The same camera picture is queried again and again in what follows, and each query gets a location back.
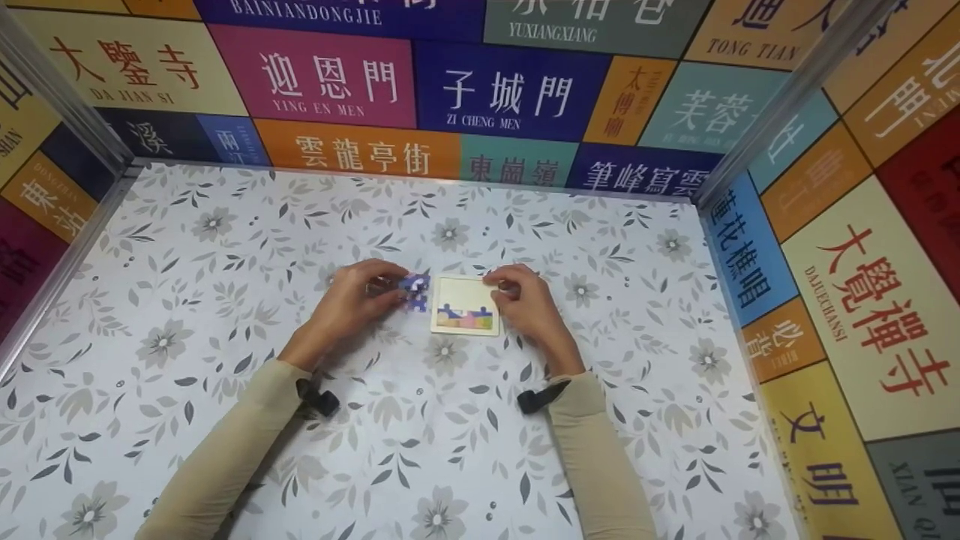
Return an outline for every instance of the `left hand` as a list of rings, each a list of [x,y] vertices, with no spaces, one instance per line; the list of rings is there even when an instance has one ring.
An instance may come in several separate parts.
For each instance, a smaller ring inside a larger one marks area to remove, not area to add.
[[[371,298],[367,284],[376,278],[396,282],[409,273],[406,268],[379,258],[340,268],[310,320],[294,331],[279,359],[313,371],[323,353],[400,306],[406,298],[406,291],[399,289]]]

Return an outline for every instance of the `pink panel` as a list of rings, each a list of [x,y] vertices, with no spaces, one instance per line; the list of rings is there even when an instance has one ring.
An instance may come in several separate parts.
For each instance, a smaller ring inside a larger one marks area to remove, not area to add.
[[[66,251],[66,243],[0,199],[0,341]]]
[[[255,118],[416,128],[410,42],[209,25]]]

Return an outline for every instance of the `metal frame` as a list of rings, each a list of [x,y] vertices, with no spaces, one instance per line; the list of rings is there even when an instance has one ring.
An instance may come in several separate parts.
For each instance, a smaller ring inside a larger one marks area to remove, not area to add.
[[[36,46],[20,26],[13,12],[0,2],[0,52],[26,79],[39,96],[50,104],[77,138],[107,169],[120,176],[133,153],[115,135],[104,119],[88,105],[73,85]]]
[[[0,380],[3,380],[16,364],[47,310],[60,297],[66,286],[70,284],[77,268],[80,267],[80,264],[86,258],[86,254],[96,243],[97,238],[100,237],[100,232],[107,226],[107,222],[109,222],[113,213],[123,203],[127,192],[130,191],[131,185],[140,175],[141,170],[142,167],[139,166],[129,167],[123,173],[123,176],[113,183],[103,201],[100,202],[100,206],[94,210],[93,215],[86,222],[84,229],[63,253],[60,262],[43,282],[33,300],[27,304],[27,308],[17,319],[10,333],[7,334],[7,338],[0,342]]]
[[[849,51],[863,38],[897,0],[851,0],[820,41],[810,49],[804,61],[774,94],[736,145],[724,156],[693,197],[697,208],[705,208],[725,191],[770,141],[787,125],[793,115],[818,91],[829,74],[847,58]]]
[[[320,171],[314,169],[291,169],[286,167],[271,167],[267,165],[236,165],[230,163],[220,163],[214,161],[187,161],[187,160],[162,160],[134,158],[133,163],[142,167],[148,167],[150,163],[162,163],[164,165],[198,165],[204,167],[220,167],[226,169],[245,169],[252,171],[278,171],[298,174],[320,174],[345,178],[377,178],[385,180],[403,180],[409,182],[411,177],[397,176],[388,174],[371,174],[364,172],[362,174],[349,174],[341,171]],[[566,195],[586,195],[593,197],[604,197],[607,199],[626,199],[631,201],[646,201],[651,203],[677,203],[682,205],[692,204],[688,197],[671,197],[668,195],[648,195],[646,193],[617,193],[613,191],[595,191],[591,189],[571,189],[569,187],[544,187],[539,185],[526,184],[493,184],[485,182],[474,182],[470,180],[448,180],[438,178],[424,178],[424,182],[431,184],[447,185],[469,185],[473,187],[490,187],[494,189],[517,189],[520,191],[531,191],[535,193],[563,193]]]

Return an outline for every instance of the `black wrist strap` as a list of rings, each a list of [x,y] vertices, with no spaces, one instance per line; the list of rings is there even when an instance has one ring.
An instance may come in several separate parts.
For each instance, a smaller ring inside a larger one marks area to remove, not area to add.
[[[297,380],[297,395],[306,402],[307,405],[317,409],[325,418],[333,416],[333,413],[340,408],[340,400],[333,395],[333,392],[327,390],[320,393],[308,379]]]
[[[568,384],[570,384],[569,380],[563,380],[547,386],[540,392],[534,392],[533,390],[520,392],[520,395],[516,396],[516,403],[520,405],[520,411],[523,414],[533,414],[552,404],[554,400],[560,397]]]

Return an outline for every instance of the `hand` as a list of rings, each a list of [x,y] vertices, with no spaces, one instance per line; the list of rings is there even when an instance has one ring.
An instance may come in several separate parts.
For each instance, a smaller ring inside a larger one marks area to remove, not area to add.
[[[337,270],[333,284],[313,310],[310,320],[294,331],[279,359],[304,371],[313,371],[323,353],[400,306],[406,298],[406,291],[401,289],[371,298],[367,284],[377,278],[397,282],[409,273],[402,266],[378,258]]]
[[[500,313],[520,333],[537,342],[546,355],[553,376],[577,375],[586,371],[580,351],[557,306],[550,296],[550,286],[525,264],[501,266],[483,279],[488,285],[506,283],[491,292]]]

